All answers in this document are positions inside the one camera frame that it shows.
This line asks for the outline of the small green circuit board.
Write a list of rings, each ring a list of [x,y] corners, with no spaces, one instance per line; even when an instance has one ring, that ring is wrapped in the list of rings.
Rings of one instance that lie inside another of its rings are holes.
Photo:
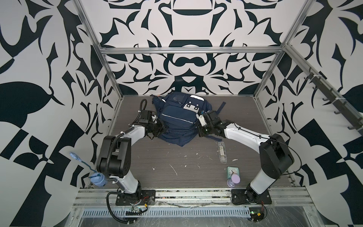
[[[261,208],[251,208],[250,209],[250,218],[248,218],[251,222],[261,222],[267,217],[268,210],[266,207],[262,206]]]

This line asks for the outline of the aluminium frame rail base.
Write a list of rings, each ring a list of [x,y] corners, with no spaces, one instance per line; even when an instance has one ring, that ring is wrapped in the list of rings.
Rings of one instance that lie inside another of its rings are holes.
[[[130,216],[132,227],[322,227],[324,225],[309,193],[303,187],[273,187],[271,205],[234,205],[230,188],[160,188],[155,201],[136,206],[116,206],[113,189],[81,189],[66,227],[119,227],[113,217]],[[248,220],[251,208],[266,207],[267,217]]]

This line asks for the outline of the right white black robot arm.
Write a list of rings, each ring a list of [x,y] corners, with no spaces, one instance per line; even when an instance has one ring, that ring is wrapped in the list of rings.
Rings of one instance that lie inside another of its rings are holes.
[[[266,135],[243,128],[230,120],[222,121],[216,111],[198,117],[199,136],[211,134],[239,142],[260,155],[261,170],[246,188],[246,200],[256,202],[295,162],[292,149],[278,135]]]

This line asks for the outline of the small green square clock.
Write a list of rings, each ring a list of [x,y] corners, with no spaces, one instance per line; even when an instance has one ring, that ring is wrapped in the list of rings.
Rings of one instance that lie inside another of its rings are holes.
[[[232,178],[233,174],[235,174],[237,176],[240,176],[239,168],[237,168],[237,167],[228,166],[226,170],[227,170],[227,178],[228,179]]]

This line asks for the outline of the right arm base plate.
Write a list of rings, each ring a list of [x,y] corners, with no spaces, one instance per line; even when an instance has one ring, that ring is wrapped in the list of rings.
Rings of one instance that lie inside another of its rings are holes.
[[[232,189],[231,196],[232,204],[234,205],[272,204],[272,199],[268,190],[264,191],[262,194],[257,194],[252,189]]]

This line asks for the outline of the black wall hook rack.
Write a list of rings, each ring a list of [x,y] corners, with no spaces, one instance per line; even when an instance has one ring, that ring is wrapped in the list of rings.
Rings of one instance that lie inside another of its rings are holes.
[[[334,105],[336,111],[334,114],[341,114],[344,118],[351,124],[348,127],[349,130],[357,131],[361,136],[363,136],[363,115],[360,114],[354,106],[343,97],[327,80],[317,72],[315,72],[312,67],[309,67],[309,75],[304,78],[304,80],[309,80],[313,83],[314,91],[320,91],[324,98],[324,102]]]

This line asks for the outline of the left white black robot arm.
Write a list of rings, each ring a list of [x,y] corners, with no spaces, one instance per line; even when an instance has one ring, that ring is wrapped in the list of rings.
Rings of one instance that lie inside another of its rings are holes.
[[[131,147],[139,140],[153,135],[159,136],[164,127],[156,113],[148,110],[139,111],[135,123],[116,136],[106,136],[96,162],[96,170],[107,180],[112,180],[121,189],[121,193],[134,200],[141,199],[141,184],[131,170]]]

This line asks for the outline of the purple cylindrical container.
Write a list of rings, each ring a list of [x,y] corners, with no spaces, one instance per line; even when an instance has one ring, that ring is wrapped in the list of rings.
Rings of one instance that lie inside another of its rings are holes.
[[[230,188],[235,187],[237,184],[240,183],[240,177],[236,173],[232,173],[231,177],[227,180],[227,186]]]

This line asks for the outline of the navy blue school backpack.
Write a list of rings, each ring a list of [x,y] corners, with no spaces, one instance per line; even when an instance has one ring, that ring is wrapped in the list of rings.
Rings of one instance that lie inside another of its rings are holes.
[[[213,110],[211,103],[197,95],[172,92],[152,97],[157,119],[163,126],[157,137],[181,147],[199,134],[199,117]]]

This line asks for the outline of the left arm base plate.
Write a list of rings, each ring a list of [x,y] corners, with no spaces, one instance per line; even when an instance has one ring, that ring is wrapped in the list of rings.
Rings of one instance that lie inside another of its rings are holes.
[[[141,190],[134,194],[126,194],[118,191],[116,206],[151,204],[155,201],[155,190]]]

